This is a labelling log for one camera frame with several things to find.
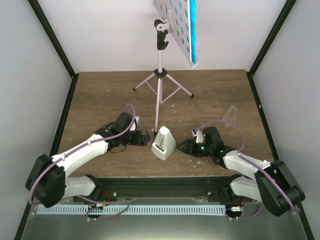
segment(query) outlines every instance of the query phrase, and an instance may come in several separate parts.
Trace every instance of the white metronome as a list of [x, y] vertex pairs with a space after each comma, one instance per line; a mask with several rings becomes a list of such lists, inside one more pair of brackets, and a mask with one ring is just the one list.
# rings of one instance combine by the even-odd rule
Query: white metronome
[[151, 151], [161, 160], [166, 160], [176, 148], [176, 140], [165, 126], [159, 129], [152, 143]]

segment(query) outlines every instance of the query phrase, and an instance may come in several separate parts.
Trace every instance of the floor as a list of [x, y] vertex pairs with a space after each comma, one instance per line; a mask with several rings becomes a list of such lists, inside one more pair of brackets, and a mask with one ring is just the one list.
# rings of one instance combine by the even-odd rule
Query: floor
[[[144, 84], [133, 91], [150, 71], [82, 72], [79, 75], [61, 139], [59, 153], [88, 139], [98, 128], [114, 122], [125, 104], [133, 104], [141, 117], [139, 130], [148, 131], [147, 146], [128, 146], [121, 153], [100, 155], [79, 167], [72, 176], [95, 177], [166, 177], [225, 176], [235, 172], [191, 157], [179, 150], [165, 161], [151, 152], [154, 141], [156, 95]], [[237, 107], [236, 125], [245, 135], [242, 151], [251, 157], [273, 161], [267, 137], [246, 76], [240, 70], [183, 70], [169, 74], [194, 94], [191, 98], [179, 90], [160, 105], [159, 126], [172, 132], [176, 143], [192, 138], [191, 129], [213, 120], [221, 120], [230, 106]], [[157, 79], [150, 85], [157, 89]], [[168, 78], [163, 81], [163, 99], [177, 87]], [[231, 126], [215, 125], [224, 143], [239, 148], [241, 136]], [[113, 149], [117, 152], [120, 146]]]

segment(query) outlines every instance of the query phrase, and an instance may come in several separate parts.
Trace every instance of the tripod clamp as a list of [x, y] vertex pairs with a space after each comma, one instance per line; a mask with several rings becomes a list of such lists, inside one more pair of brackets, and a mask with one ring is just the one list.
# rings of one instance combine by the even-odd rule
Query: tripod clamp
[[157, 31], [156, 48], [158, 50], [165, 50], [169, 44], [169, 42], [165, 41], [165, 39], [166, 39], [166, 35], [169, 33], [169, 30], [170, 30], [170, 23], [168, 21], [163, 22], [163, 21], [157, 19], [154, 21], [153, 25]]

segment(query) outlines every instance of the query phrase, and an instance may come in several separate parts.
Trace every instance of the back wall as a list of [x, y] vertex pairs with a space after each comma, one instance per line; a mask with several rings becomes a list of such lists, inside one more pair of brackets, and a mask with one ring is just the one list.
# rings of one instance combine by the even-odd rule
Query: back wall
[[[76, 72], [157, 68], [159, 19], [153, 0], [39, 0]], [[250, 69], [285, 0], [198, 0], [197, 55], [202, 69]], [[168, 70], [190, 69], [172, 36]]]

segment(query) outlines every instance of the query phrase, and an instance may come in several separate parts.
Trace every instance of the blue fabric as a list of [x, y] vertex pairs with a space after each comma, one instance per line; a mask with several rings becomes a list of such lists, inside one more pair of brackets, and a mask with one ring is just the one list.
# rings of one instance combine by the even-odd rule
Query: blue fabric
[[196, 13], [197, 13], [196, 0], [190, 0], [191, 60], [193, 64], [196, 64], [197, 62]]

